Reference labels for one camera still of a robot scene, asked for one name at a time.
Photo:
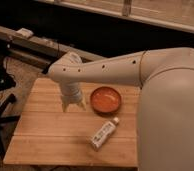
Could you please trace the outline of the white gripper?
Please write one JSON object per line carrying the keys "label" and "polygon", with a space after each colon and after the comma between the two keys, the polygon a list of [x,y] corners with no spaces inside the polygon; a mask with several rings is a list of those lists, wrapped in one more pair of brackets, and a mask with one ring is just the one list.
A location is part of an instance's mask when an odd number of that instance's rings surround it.
{"label": "white gripper", "polygon": [[69,104],[77,104],[83,110],[86,110],[86,102],[83,101],[83,93],[79,83],[60,83],[62,109],[67,112]]}

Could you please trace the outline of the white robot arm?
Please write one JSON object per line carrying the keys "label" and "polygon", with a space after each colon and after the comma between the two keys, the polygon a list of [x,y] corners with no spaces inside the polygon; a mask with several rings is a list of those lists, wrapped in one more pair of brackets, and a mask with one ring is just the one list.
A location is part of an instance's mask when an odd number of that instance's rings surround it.
{"label": "white robot arm", "polygon": [[137,110],[139,171],[194,171],[194,48],[146,50],[84,63],[68,52],[48,69],[68,105],[81,82],[141,88]]}

